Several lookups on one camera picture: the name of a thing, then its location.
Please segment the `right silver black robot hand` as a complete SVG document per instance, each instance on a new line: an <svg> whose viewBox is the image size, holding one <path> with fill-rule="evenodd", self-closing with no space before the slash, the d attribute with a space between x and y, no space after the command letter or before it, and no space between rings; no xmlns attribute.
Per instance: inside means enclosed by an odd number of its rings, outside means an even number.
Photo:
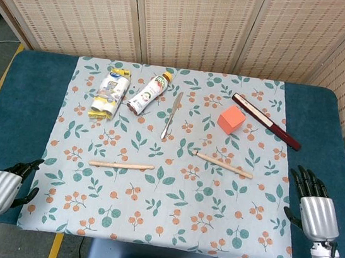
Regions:
<svg viewBox="0 0 345 258"><path fill-rule="evenodd" d="M284 207L287 219L301 229L313 242L334 242L339 236L334 201L328 196L324 183L310 169L301 165L290 170L298 189L300 217Z"/></svg>

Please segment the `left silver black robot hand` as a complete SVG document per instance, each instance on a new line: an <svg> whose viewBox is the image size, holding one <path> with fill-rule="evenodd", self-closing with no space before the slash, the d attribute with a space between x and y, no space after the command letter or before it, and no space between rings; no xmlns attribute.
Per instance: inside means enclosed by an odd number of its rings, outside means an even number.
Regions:
<svg viewBox="0 0 345 258"><path fill-rule="evenodd" d="M25 197L16 198L22 184L33 172L39 170L44 159L33 160L29 163L17 163L12 167L0 170L0 215L9 208L28 204L39 192L35 187Z"/></svg>

